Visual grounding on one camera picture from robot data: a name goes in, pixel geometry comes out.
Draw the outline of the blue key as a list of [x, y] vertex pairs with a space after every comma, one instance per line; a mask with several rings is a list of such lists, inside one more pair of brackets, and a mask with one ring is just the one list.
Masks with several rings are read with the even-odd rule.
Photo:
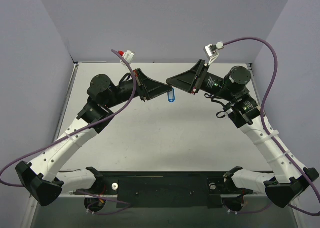
[[175, 89], [172, 88], [167, 92], [167, 99], [170, 103], [173, 103], [176, 100]]

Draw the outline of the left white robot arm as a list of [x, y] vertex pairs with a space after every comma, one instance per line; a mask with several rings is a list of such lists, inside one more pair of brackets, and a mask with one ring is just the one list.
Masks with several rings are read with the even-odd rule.
[[30, 162], [21, 161], [15, 167], [22, 185], [41, 206], [53, 203], [62, 193], [78, 189], [99, 193], [103, 181], [94, 168], [69, 172], [61, 172], [61, 168], [109, 125], [114, 117], [112, 107], [135, 97], [151, 100], [171, 90], [170, 85], [149, 78], [140, 68], [124, 75], [118, 85], [106, 74], [94, 76], [87, 90], [87, 103], [60, 137], [61, 142], [45, 149]]

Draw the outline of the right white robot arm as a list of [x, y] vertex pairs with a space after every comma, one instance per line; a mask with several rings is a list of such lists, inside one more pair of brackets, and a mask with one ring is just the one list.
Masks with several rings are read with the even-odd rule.
[[237, 166], [224, 174], [225, 190], [249, 189], [266, 194], [278, 207], [286, 207], [319, 178], [318, 171], [298, 161], [280, 140], [279, 132], [271, 128], [267, 117], [261, 115], [259, 104], [246, 87], [251, 80], [246, 67], [234, 66], [223, 78], [208, 69], [209, 65], [199, 60], [190, 70], [167, 78], [166, 82], [192, 94], [203, 90], [212, 101], [226, 100], [223, 116], [252, 141], [272, 169], [271, 173], [260, 173]]

